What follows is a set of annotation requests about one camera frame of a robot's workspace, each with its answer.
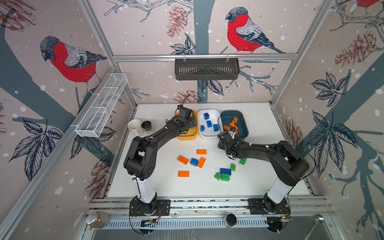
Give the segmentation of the orange lego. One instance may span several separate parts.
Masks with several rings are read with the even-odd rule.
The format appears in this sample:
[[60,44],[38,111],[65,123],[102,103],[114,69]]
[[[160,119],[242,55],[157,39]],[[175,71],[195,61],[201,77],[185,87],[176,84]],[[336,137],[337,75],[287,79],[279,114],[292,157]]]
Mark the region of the orange lego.
[[229,126],[224,126],[224,130],[227,131],[227,132],[234,132],[235,135],[238,133],[238,126],[237,126],[237,122],[238,122],[238,118],[237,117],[234,117],[232,122],[229,124]]
[[189,178],[190,172],[189,171],[178,171],[178,177],[179,178]]
[[207,154],[207,150],[205,149],[197,149],[197,155],[206,155]]
[[206,159],[201,157],[198,164],[197,164],[197,167],[202,169],[205,162],[206,162]]
[[184,165],[187,165],[189,163],[189,160],[183,156],[179,156],[178,157],[178,162],[184,164]]

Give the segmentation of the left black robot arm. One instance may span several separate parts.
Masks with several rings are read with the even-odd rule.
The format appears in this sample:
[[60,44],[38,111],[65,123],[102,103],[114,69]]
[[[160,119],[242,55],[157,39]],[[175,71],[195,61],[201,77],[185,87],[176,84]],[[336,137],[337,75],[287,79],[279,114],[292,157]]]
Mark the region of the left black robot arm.
[[139,206],[150,214],[157,207],[157,193],[150,177],[156,167],[158,150],[170,140],[197,126],[193,110],[178,105],[176,112],[178,114],[167,120],[165,126],[154,134],[143,138],[135,137],[124,161],[124,168],[137,183]]

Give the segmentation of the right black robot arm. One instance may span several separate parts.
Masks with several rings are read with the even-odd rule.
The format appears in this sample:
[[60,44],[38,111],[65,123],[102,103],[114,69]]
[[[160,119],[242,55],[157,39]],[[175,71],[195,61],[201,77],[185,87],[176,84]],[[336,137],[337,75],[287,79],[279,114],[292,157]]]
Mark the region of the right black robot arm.
[[218,139],[218,148],[230,159],[256,159],[272,165],[277,178],[263,198],[264,210],[271,214],[282,206],[283,200],[310,168],[296,147],[286,141],[272,145],[238,142],[229,132],[218,134]]

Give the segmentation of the yellow plastic bin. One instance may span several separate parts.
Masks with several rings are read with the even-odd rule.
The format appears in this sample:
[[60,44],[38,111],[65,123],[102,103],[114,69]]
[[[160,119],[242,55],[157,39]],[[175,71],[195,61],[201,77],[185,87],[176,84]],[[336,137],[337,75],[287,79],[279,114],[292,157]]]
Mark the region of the yellow plastic bin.
[[199,128],[198,128],[198,119],[197,119],[197,112],[193,110],[194,113],[194,119],[193,119],[193,124],[194,126],[190,128],[188,131],[185,131],[184,133],[180,134],[177,139],[180,141],[191,141],[196,139],[198,133],[199,133]]

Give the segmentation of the white plastic bin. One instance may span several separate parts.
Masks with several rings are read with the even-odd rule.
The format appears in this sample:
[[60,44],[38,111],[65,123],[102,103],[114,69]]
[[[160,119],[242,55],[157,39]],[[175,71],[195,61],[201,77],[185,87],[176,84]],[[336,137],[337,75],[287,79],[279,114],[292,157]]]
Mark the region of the white plastic bin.
[[[205,120],[204,119],[204,113],[209,114],[209,119]],[[199,128],[199,133],[202,138],[216,138],[218,134],[223,132],[223,125],[220,121],[220,113],[215,110],[215,109],[205,109],[205,110],[200,110],[197,115],[198,118],[198,128]],[[207,127],[207,121],[211,121],[212,125],[218,124],[220,130],[218,132],[214,132],[213,126],[211,128]],[[205,131],[201,132],[200,127],[201,125],[205,126]]]

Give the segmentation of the dark teal plastic bin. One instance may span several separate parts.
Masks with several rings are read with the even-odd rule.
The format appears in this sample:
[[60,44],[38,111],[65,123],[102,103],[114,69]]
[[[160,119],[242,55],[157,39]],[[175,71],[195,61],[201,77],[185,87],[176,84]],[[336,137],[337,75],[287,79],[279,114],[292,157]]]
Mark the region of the dark teal plastic bin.
[[235,140],[243,141],[249,135],[249,131],[247,128],[244,115],[240,111],[228,110],[228,111],[223,111],[221,113],[220,121],[223,125],[223,130],[224,130],[224,126],[229,126],[229,124],[232,122],[234,117],[237,117],[239,119],[237,122],[237,126],[239,129],[238,129],[238,133],[235,135]]

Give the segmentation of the blue flat lego front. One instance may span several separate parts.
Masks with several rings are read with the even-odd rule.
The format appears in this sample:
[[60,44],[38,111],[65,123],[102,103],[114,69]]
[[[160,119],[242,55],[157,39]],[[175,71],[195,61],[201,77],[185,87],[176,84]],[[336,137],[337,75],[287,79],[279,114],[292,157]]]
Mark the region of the blue flat lego front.
[[225,168],[220,168],[220,173],[223,175],[223,174],[227,174],[227,175],[231,175],[232,174],[232,171],[231,169],[225,169]]

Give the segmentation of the glass grinder black cap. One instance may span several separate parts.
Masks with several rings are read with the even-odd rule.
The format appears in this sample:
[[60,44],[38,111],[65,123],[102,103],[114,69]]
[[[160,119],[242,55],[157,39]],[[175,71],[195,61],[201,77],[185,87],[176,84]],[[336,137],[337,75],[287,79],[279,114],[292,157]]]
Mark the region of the glass grinder black cap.
[[150,121],[144,121],[142,123],[142,128],[145,132],[150,132],[152,130],[152,123]]

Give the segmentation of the white ceramic mug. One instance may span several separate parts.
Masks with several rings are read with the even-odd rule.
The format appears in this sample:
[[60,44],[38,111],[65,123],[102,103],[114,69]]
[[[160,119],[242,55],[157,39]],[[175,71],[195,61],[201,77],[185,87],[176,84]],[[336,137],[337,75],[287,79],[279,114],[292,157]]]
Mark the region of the white ceramic mug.
[[128,128],[132,134],[136,137],[142,137],[144,135],[144,129],[142,128],[142,122],[138,119],[133,119],[128,123]]

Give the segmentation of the black round knob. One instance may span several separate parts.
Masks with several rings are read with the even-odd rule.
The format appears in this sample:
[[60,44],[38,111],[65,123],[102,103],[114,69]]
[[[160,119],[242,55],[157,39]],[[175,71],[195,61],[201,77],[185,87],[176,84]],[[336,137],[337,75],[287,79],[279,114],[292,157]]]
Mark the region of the black round knob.
[[225,222],[229,228],[237,224],[237,217],[234,214],[228,214],[225,217]]

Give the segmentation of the metal ladle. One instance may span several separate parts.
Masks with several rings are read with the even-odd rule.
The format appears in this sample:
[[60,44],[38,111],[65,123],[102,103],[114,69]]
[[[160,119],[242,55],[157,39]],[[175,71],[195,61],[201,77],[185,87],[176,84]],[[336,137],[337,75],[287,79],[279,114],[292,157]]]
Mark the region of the metal ladle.
[[310,231],[308,232],[308,234],[303,238],[303,240],[308,240],[311,233],[314,231],[315,227],[321,223],[323,223],[325,221],[324,217],[320,214],[317,214],[314,216],[314,224],[312,226],[312,228],[310,229]]

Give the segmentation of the glass jar metal lid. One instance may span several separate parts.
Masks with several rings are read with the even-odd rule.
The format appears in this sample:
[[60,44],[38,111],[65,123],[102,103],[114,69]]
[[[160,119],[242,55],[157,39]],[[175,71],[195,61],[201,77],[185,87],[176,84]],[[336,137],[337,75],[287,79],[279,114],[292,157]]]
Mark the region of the glass jar metal lid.
[[86,224],[92,229],[102,229],[110,223],[109,214],[97,211],[86,217]]

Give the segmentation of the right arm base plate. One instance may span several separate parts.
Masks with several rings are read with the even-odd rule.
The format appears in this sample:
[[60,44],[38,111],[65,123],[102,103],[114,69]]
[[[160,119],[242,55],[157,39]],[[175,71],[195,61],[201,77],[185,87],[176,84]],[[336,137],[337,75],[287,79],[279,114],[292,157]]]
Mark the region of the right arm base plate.
[[248,209],[251,215],[290,215],[291,209],[287,198],[279,204],[267,197],[248,199]]

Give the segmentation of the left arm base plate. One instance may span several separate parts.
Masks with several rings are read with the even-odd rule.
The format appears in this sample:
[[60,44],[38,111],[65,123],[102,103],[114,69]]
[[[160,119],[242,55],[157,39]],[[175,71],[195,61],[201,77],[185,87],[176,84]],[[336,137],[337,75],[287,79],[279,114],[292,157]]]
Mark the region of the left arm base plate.
[[141,201],[138,197],[134,197],[130,202],[129,216],[168,216],[170,214],[170,207],[170,200],[158,200],[157,196],[148,204]]

